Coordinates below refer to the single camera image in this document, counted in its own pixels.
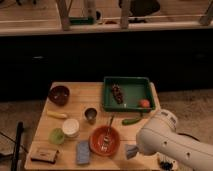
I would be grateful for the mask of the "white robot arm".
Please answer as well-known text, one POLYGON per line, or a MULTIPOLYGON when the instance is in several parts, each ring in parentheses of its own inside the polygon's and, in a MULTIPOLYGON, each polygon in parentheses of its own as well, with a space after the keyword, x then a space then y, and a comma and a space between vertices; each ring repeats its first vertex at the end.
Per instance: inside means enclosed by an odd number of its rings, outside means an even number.
POLYGON ((177 125, 178 118, 172 112, 157 110, 136 134, 139 152, 159 152, 196 171, 213 171, 213 145, 178 134, 177 125))

